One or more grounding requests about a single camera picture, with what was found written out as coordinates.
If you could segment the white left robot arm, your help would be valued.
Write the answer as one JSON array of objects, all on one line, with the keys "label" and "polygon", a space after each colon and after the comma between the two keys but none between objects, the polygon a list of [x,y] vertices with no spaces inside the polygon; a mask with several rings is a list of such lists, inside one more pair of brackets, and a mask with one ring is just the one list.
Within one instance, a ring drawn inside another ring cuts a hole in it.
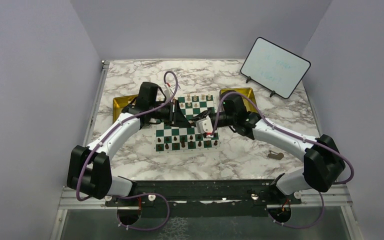
[{"label": "white left robot arm", "polygon": [[177,82],[166,88],[153,82],[143,82],[138,95],[121,109],[116,121],[103,135],[86,146],[73,148],[66,184],[76,191],[78,201],[118,196],[124,205],[135,203],[137,191],[134,182],[114,176],[111,160],[125,142],[143,127],[149,126],[152,119],[174,127],[191,126],[175,100],[179,88]]}]

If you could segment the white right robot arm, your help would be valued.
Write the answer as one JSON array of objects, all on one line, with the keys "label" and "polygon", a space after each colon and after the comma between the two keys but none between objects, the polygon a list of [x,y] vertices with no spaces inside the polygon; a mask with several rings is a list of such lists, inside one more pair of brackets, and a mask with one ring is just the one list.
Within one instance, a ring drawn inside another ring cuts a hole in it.
[{"label": "white right robot arm", "polygon": [[258,109],[247,110],[246,99],[236,91],[225,92],[216,112],[202,111],[191,118],[191,124],[207,137],[218,128],[229,127],[243,137],[269,143],[302,161],[302,168],[282,173],[270,183],[268,196],[272,202],[280,204],[301,190],[327,192],[347,163],[334,140],[326,134],[315,137],[275,124]]}]

